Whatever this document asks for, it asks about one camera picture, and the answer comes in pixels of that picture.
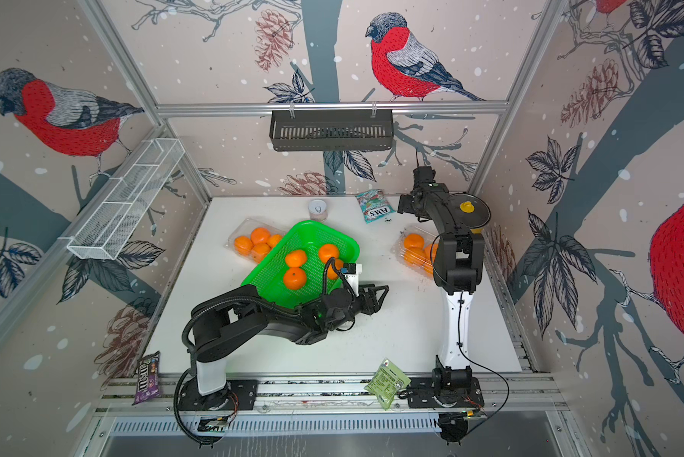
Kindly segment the green plastic perforated basket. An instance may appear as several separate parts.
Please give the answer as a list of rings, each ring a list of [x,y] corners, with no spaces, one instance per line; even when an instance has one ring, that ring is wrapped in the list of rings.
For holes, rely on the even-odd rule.
[[[321,251],[326,246],[342,262],[353,263],[359,257],[360,247],[350,236],[319,222],[299,222],[242,284],[254,286],[261,298],[288,310],[317,299],[323,291],[342,286],[339,278],[324,270]]]

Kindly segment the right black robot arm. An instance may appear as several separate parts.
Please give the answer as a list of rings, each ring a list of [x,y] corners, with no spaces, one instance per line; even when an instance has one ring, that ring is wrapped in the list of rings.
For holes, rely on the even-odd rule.
[[[485,242],[482,230],[491,220],[489,206],[466,192],[451,193],[433,177],[418,175],[398,212],[435,224],[429,253],[433,280],[443,297],[443,336],[435,356],[433,388],[469,388],[473,361],[468,355],[469,314],[483,277]]]

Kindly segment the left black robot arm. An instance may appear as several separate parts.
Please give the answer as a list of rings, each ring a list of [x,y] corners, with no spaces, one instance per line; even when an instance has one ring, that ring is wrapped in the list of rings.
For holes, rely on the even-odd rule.
[[[348,331],[359,314],[378,313],[390,291],[388,286],[363,284],[323,291],[310,302],[291,310],[263,299],[253,285],[241,286],[196,306],[181,333],[190,359],[185,371],[193,379],[183,395],[199,398],[221,394],[228,387],[226,358],[258,335],[311,346],[332,331]]]

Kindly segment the Fox's candy bag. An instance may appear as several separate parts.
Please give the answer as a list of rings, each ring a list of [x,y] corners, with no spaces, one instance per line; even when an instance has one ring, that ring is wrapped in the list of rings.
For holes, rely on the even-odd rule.
[[[357,194],[355,199],[367,224],[393,213],[393,207],[383,190],[367,190]]]

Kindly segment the orange in basket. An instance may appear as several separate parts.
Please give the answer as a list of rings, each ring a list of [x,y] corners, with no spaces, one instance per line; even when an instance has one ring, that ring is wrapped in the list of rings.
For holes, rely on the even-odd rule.
[[[289,268],[283,276],[283,283],[290,291],[299,291],[307,284],[307,274],[303,268]]]
[[[325,244],[318,250],[318,257],[322,264],[326,264],[330,259],[339,259],[340,251],[334,244]]]
[[[304,249],[296,249],[285,256],[285,263],[289,268],[301,268],[307,261],[308,257]]]
[[[325,272],[328,280],[336,281],[339,274],[344,269],[344,262],[338,258],[330,258],[325,265]]]

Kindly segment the yellow pot with lid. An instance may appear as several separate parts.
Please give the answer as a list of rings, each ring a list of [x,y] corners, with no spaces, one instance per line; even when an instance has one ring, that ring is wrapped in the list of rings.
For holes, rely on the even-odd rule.
[[[464,225],[472,233],[481,233],[492,218],[490,207],[482,199],[466,192],[452,195],[452,203],[456,207],[455,215],[463,218]]]

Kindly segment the green snack packet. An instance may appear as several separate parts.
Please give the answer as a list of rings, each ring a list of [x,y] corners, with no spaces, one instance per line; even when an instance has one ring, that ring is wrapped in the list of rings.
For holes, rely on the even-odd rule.
[[[372,394],[384,411],[393,405],[393,400],[401,390],[410,386],[411,379],[389,358],[383,360],[376,373],[366,384],[365,390]]]

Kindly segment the small pink white cup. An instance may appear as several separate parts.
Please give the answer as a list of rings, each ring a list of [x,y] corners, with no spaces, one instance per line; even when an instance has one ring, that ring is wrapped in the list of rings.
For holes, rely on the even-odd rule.
[[[308,204],[309,217],[313,221],[322,222],[328,217],[328,205],[325,200],[314,199]]]

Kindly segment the purple M&M's candy bag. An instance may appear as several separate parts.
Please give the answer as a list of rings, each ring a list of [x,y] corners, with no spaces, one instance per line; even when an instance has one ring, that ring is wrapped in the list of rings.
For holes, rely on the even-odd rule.
[[[159,388],[160,352],[154,352],[142,357],[136,369],[136,393],[133,405],[138,405],[157,398]]]

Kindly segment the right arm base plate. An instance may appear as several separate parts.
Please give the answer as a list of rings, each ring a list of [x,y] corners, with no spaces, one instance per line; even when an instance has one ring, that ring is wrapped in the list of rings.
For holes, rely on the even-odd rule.
[[[431,377],[414,377],[410,386],[399,393],[410,409],[483,409],[484,399],[475,377],[469,388],[435,390]]]

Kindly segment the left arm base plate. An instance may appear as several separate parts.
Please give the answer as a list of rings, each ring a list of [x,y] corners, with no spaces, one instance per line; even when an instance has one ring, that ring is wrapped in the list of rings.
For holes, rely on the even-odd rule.
[[[258,391],[256,380],[230,380],[217,392],[201,395],[195,378],[176,396],[180,411],[251,411]]]

